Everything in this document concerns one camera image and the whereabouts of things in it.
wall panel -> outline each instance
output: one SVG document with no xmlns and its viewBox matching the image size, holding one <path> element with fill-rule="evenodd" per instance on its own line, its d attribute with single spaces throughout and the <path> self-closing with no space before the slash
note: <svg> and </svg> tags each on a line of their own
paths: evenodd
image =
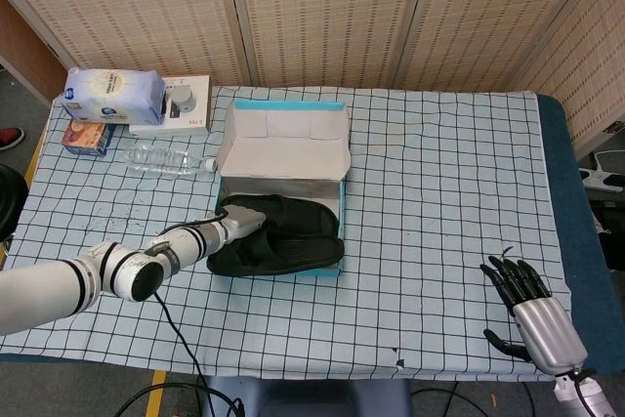
<svg viewBox="0 0 625 417">
<path fill-rule="evenodd" d="M 210 73 L 218 83 L 244 81 L 240 35 L 231 27 L 224 0 L 27 1 L 80 66 Z"/>
<path fill-rule="evenodd" d="M 570 0 L 512 88 L 561 101 L 579 156 L 625 118 L 625 0 Z"/>
<path fill-rule="evenodd" d="M 396 86 L 501 91 L 564 0 L 419 0 Z"/>
<path fill-rule="evenodd" d="M 390 86 L 413 6 L 411 0 L 245 0 L 261 85 Z"/>
</svg>

black slipper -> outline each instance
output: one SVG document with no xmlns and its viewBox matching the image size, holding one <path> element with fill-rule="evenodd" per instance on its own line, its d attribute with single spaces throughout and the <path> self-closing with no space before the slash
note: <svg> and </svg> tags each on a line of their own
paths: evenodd
<svg viewBox="0 0 625 417">
<path fill-rule="evenodd" d="M 226 205 L 240 205 L 262 212 L 281 231 L 298 234 L 337 235 L 339 221 L 325 205 L 282 195 L 234 194 L 222 200 Z"/>
<path fill-rule="evenodd" d="M 287 233 L 266 223 L 209 256 L 206 265 L 212 273 L 232 277 L 280 275 L 328 268 L 343 258 L 344 251 L 336 236 Z"/>
</svg>

red shoe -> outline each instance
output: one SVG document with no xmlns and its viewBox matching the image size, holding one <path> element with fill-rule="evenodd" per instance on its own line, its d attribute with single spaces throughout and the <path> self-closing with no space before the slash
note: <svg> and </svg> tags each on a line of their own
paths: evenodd
<svg viewBox="0 0 625 417">
<path fill-rule="evenodd" d="M 0 151 L 13 148 L 23 141 L 24 136 L 24 131 L 19 127 L 0 129 Z"/>
</svg>

blue grid tablecloth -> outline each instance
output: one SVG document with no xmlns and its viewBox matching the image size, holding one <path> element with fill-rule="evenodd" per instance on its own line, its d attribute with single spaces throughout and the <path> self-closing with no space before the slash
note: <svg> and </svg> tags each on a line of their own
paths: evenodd
<svg viewBox="0 0 625 417">
<path fill-rule="evenodd" d="M 216 155 L 234 97 L 343 102 L 351 116 L 344 271 L 338 278 L 212 275 L 203 262 L 159 293 L 206 374 L 279 378 L 539 379 L 481 331 L 518 340 L 479 264 L 513 246 L 570 309 L 536 97 L 343 88 L 216 87 L 208 138 L 160 140 Z M 61 146 L 52 109 L 7 268 L 70 258 L 104 239 L 146 247 L 205 218 L 218 176 L 128 170 L 138 140 L 118 127 L 104 158 Z M 0 353 L 193 371 L 159 305 L 103 294 L 88 311 L 12 336 Z"/>
</svg>

white package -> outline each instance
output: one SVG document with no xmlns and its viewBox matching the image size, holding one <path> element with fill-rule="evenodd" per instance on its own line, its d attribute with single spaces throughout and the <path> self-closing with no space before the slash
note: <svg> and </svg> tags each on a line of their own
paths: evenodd
<svg viewBox="0 0 625 417">
<path fill-rule="evenodd" d="M 165 81 L 151 70 L 71 68 L 62 105 L 73 119 L 114 124 L 160 124 Z"/>
</svg>

